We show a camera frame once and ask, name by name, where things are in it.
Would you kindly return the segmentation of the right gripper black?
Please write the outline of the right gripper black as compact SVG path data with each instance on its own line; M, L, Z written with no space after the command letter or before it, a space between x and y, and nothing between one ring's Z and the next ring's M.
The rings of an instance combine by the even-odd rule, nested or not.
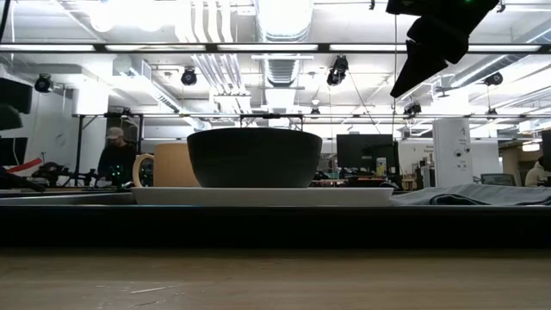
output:
M390 92L399 98L427 78L456 64L469 38L498 0L388 0L386 12L415 16L406 33L407 60Z

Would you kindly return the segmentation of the grey cloth napkin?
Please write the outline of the grey cloth napkin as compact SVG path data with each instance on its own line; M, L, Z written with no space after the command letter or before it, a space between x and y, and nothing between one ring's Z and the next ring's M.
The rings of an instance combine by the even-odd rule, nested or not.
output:
M393 206L551 206L551 188L527 188L472 183L452 187L431 187L406 194L393 195L390 202Z

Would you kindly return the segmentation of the orange mug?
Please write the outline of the orange mug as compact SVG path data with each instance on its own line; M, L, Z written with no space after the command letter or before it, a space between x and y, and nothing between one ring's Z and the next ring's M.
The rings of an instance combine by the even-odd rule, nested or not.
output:
M153 187L199 187L189 156L186 143L158 144L153 154L140 154L133 163L133 183L135 187L144 187L140 181L141 164L153 161Z

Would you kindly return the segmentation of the black bowl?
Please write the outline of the black bowl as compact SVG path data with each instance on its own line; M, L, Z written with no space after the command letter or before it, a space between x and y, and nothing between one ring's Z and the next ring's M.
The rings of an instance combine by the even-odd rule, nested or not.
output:
M319 164L322 139L273 127L231 127L187 137L203 188L306 188Z

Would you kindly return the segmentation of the white round plate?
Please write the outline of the white round plate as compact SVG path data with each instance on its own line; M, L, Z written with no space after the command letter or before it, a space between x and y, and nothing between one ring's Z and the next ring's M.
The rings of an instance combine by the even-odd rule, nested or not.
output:
M199 188L132 189L142 205L201 207L367 207L389 206L391 188Z

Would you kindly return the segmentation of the black rectangular tray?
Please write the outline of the black rectangular tray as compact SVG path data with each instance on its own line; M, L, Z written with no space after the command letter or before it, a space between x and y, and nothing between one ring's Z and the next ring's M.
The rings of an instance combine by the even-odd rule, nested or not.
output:
M551 249L548 206L199 207L0 198L1 246Z

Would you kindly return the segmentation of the black monitor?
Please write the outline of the black monitor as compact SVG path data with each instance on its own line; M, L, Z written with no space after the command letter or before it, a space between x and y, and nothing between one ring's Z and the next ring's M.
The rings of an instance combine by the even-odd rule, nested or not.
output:
M337 165L346 169L375 171L378 158L384 158L387 168L396 166L395 146L391 134L339 134Z
M32 108L32 96L31 86L0 77L0 104L9 105L28 115Z
M24 163L28 138L0 137L0 165L16 166Z

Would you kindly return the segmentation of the white pillar box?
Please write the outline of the white pillar box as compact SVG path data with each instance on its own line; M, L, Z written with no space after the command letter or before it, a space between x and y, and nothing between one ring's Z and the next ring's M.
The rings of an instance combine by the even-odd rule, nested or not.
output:
M437 187L464 185L473 181L473 156L467 119L444 118L433 123Z

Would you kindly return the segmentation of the person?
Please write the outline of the person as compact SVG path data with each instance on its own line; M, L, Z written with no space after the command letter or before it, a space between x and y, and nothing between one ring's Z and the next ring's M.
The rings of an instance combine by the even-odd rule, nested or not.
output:
M101 180L120 187L133 180L133 164L137 157L137 147L126 141L120 127L110 127L107 131L107 145L102 150L97 167Z
M539 157L534 166L528 171L524 180L525 187L542 187L551 177L551 170L546 166L545 158Z

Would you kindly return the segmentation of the black aluminium rig frame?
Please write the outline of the black aluminium rig frame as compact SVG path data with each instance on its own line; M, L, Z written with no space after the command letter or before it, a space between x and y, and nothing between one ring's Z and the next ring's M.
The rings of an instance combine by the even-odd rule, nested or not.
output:
M0 53L406 53L405 43L0 43Z

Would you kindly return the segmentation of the white ventilation duct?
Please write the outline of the white ventilation duct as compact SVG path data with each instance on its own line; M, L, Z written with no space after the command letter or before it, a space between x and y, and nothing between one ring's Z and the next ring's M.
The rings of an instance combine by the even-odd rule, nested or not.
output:
M314 0L254 0L257 39L262 43L305 43L313 19ZM275 88L290 87L300 69L298 53L268 54L264 75Z

